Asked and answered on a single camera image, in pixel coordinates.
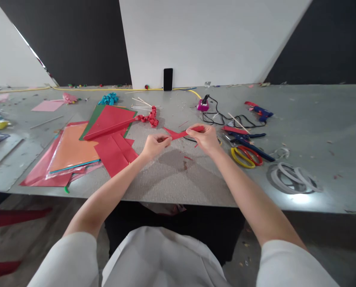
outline wooden floor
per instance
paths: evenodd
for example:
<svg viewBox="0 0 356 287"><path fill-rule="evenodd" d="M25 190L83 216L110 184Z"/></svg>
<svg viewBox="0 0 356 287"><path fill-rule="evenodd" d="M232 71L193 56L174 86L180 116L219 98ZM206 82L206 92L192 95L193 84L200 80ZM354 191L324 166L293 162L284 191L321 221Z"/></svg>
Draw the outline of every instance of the wooden floor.
<svg viewBox="0 0 356 287"><path fill-rule="evenodd" d="M0 261L22 260L18 270L0 277L0 286L25 287L40 263L64 233L84 199L11 195L0 209L36 210L52 207L44 218L0 228ZM319 260L341 287L356 286L356 216L287 212L286 215ZM109 242L104 228L98 237L100 271L108 261ZM255 286L259 269L260 247L246 226L233 260L223 267L232 286Z"/></svg>

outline hand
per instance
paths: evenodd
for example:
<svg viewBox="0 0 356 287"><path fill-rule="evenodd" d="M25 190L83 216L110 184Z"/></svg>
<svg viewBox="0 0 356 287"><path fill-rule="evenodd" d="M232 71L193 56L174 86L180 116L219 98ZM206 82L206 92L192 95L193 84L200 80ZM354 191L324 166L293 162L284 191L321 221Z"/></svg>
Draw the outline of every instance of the hand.
<svg viewBox="0 0 356 287"><path fill-rule="evenodd" d="M162 153L164 148L170 146L171 141L172 137L166 134L148 135L141 155L147 157L148 160L152 160Z"/></svg>
<svg viewBox="0 0 356 287"><path fill-rule="evenodd" d="M202 132L196 132L192 128L203 126L205 129ZM187 134L193 137L205 154L211 156L217 151L223 151L219 145L215 127L205 124L194 124L186 130Z"/></svg>

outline white sleeve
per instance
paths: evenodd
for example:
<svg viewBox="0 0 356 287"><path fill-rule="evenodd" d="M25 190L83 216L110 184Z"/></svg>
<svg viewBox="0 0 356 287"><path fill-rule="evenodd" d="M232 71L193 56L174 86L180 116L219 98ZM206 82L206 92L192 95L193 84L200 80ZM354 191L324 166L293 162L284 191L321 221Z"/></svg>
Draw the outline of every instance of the white sleeve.
<svg viewBox="0 0 356 287"><path fill-rule="evenodd" d="M89 233L76 232L51 248L28 287L98 286L97 241Z"/></svg>
<svg viewBox="0 0 356 287"><path fill-rule="evenodd" d="M257 287L338 287L321 264L299 246L272 240L262 246Z"/></svg>

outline smartphone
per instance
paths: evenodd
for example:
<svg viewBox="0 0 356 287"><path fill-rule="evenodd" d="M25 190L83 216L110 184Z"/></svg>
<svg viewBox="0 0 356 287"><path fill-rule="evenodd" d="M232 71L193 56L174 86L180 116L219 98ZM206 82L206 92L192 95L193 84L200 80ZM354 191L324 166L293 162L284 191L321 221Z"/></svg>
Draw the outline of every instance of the smartphone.
<svg viewBox="0 0 356 287"><path fill-rule="evenodd" d="M165 92L173 90L173 68L163 69L163 90Z"/></svg>

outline person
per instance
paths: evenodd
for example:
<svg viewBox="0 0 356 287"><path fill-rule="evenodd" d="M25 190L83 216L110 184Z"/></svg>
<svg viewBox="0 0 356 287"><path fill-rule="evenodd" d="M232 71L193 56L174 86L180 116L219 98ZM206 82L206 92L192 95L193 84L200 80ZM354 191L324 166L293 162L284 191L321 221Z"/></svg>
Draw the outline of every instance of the person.
<svg viewBox="0 0 356 287"><path fill-rule="evenodd" d="M204 131L192 130L198 125L204 126ZM188 135L195 138L218 167L262 248L256 285L338 286L308 252L283 212L219 146L215 128L203 124L194 126L187 129ZM116 206L120 207L122 196L138 172L170 146L171 140L163 134L148 136L139 157L83 204L28 286L98 286L96 239L99 230L104 221L116 212ZM108 232L109 238L115 237L116 226L120 230L123 225L121 221L114 224L114 234ZM222 232L214 233L214 237L227 237ZM125 236L112 250L112 256L102 271L104 287L230 286L217 257L197 238L151 226L139 227Z"/></svg>

